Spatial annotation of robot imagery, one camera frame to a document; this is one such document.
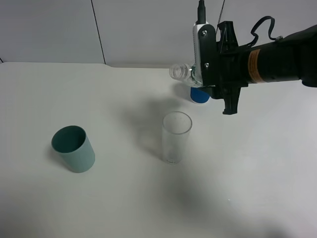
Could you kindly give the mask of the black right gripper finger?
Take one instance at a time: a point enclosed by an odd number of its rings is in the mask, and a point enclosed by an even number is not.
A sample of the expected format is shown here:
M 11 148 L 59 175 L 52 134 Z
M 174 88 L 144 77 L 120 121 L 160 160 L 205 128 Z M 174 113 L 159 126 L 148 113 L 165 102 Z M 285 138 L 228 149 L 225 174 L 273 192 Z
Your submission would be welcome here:
M 225 108 L 223 111 L 224 115 L 237 114 L 240 92 L 240 87 L 229 87 L 222 89 L 222 97 L 225 104 Z
M 223 21 L 217 25 L 220 31 L 220 40 L 217 42 L 217 52 L 220 55 L 233 55 L 238 53 L 233 21 Z

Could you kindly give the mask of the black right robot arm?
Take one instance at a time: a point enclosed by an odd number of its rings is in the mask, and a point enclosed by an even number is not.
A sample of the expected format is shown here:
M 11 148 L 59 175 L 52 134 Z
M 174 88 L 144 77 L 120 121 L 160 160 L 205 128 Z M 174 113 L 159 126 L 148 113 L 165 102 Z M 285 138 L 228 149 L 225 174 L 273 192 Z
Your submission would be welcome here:
M 223 114 L 238 111 L 241 88 L 250 84 L 300 80 L 304 86 L 317 86 L 317 27 L 287 37 L 272 37 L 275 19 L 262 17 L 251 29 L 253 40 L 238 45 L 233 22 L 218 25 L 220 84 L 211 98 L 223 99 Z

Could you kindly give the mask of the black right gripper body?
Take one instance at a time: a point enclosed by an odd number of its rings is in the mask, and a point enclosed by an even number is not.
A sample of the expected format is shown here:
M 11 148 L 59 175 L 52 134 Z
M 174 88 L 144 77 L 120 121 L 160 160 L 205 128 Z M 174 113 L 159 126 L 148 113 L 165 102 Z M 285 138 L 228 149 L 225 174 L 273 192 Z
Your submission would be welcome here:
M 248 49 L 246 45 L 217 44 L 220 80 L 214 89 L 215 99 L 238 99 L 241 89 L 248 86 L 240 69 L 241 55 Z

